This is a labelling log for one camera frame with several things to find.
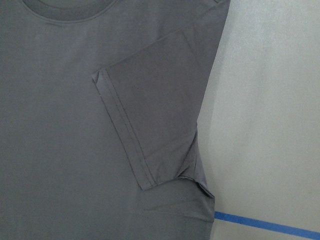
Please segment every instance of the blue tape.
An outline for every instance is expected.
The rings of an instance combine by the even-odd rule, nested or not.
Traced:
[[[232,222],[236,224],[247,225],[255,228],[271,230],[279,233],[290,234],[298,237],[303,237],[307,239],[320,240],[320,232],[309,231],[301,228],[280,225],[272,222],[256,220],[252,218],[247,218],[243,216],[231,215],[223,212],[216,211],[214,213],[214,218]]]

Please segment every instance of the gray t-shirt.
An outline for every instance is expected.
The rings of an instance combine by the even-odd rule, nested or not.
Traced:
[[[230,0],[57,2],[0,2],[0,239],[208,240],[197,118]]]

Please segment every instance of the stitching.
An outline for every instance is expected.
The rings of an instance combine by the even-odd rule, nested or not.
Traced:
[[[102,75],[104,78],[106,78],[103,71],[101,72],[101,75]],[[102,98],[101,94],[100,94],[100,97],[101,97],[101,99],[102,99],[102,102],[103,102],[103,104],[104,104],[104,107],[108,110],[108,108],[107,108],[107,106],[106,106],[106,103],[105,103],[104,99]],[[127,126],[127,124],[126,124],[126,121],[123,120],[123,122],[124,122],[125,127],[128,129],[128,126]],[[126,151],[126,148],[124,147],[123,149],[124,149],[125,153],[127,154],[127,156],[129,157],[129,153]],[[152,186],[154,186],[154,185],[150,182],[150,180],[149,180],[148,176],[146,175],[146,173],[145,173],[144,171],[143,171],[143,173],[145,174],[145,177],[146,177],[146,179],[148,180],[148,182],[149,182]]]
[[[113,84],[113,82],[112,82],[112,80],[111,80],[111,76],[109,75],[109,73],[107,72],[107,70],[104,69],[104,70],[102,71],[102,75],[104,76],[105,79],[106,79],[106,76],[104,75],[104,73],[106,73],[106,74],[108,75],[109,79],[110,79],[109,82],[112,84],[112,87],[113,87],[113,89],[114,89],[114,92],[115,92],[115,94],[116,94],[116,96],[117,96],[117,98],[118,98],[118,100],[119,100],[119,102],[120,102],[121,108],[122,108],[122,110],[123,110],[123,112],[124,112],[124,114],[125,114],[128,122],[129,122],[130,128],[132,129],[132,132],[133,132],[133,134],[134,134],[134,136],[135,136],[135,138],[136,138],[136,140],[137,140],[137,142],[138,142],[139,148],[140,148],[141,153],[142,153],[143,158],[144,158],[144,163],[145,163],[145,165],[146,165],[146,167],[147,167],[147,169],[148,169],[148,172],[150,173],[150,176],[151,176],[152,180],[154,181],[154,183],[156,183],[156,181],[155,181],[155,179],[154,179],[154,177],[153,177],[153,175],[152,175],[152,173],[151,173],[151,170],[150,170],[149,167],[148,167],[148,164],[147,164],[147,162],[146,162],[146,158],[145,158],[144,152],[143,152],[142,147],[141,147],[141,145],[140,145],[139,139],[138,139],[138,137],[137,137],[137,135],[136,135],[136,133],[135,133],[135,131],[134,131],[134,128],[133,128],[133,126],[132,126],[132,123],[131,123],[131,121],[130,121],[130,119],[129,119],[129,117],[128,117],[127,111],[125,110],[125,108],[124,108],[124,106],[123,106],[123,104],[122,104],[122,102],[121,102],[121,100],[120,100],[120,97],[119,97],[119,95],[118,95],[118,92],[117,92],[117,90],[116,90],[116,88],[115,88],[115,86],[114,86],[114,84]],[[148,179],[149,183],[154,187],[155,185],[154,185],[152,182],[150,182],[150,180],[149,180],[148,176],[146,175],[146,173],[145,173],[144,171],[143,171],[143,173],[145,174],[145,176],[146,176],[146,178]]]
[[[79,20],[57,20],[57,19],[53,19],[53,18],[48,18],[48,17],[42,16],[42,15],[34,12],[27,5],[25,5],[23,2],[21,2],[20,0],[18,0],[17,2],[19,2],[34,17],[37,17],[38,19],[41,19],[42,21],[56,23],[56,24],[81,24],[81,23],[86,23],[88,21],[91,21],[91,20],[98,18],[100,15],[102,15],[103,13],[108,11],[111,7],[113,7],[115,5],[115,3],[118,1],[119,0],[114,0],[114,2],[111,2],[109,6],[107,6],[105,9],[101,10],[100,12],[97,12],[95,15],[93,15],[91,17],[84,18],[84,19],[79,19]]]

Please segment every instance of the neckline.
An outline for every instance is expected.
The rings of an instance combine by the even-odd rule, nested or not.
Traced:
[[[37,18],[51,23],[75,24],[88,22],[109,10],[118,0],[99,0],[84,6],[61,8],[40,0],[17,0],[25,10]]]

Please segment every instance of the folded sleeve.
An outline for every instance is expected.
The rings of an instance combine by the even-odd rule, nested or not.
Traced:
[[[144,191],[184,178],[214,198],[197,119],[229,4],[215,1],[186,26],[91,75]]]

